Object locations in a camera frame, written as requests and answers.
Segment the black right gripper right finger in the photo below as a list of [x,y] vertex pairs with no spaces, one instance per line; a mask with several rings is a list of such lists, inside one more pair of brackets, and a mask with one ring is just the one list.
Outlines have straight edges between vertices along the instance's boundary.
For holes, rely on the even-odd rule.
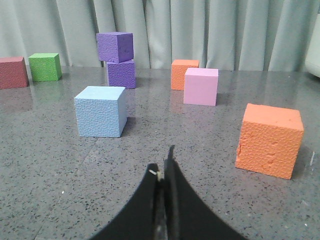
[[164,205],[169,240],[244,240],[214,214],[185,179],[169,148],[164,161]]

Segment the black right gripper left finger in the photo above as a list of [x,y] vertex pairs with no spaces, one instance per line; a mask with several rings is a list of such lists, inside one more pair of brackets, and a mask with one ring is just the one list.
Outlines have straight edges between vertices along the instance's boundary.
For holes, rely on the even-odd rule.
[[155,163],[147,165],[137,190],[122,210],[92,240],[152,240],[154,205],[158,182]]

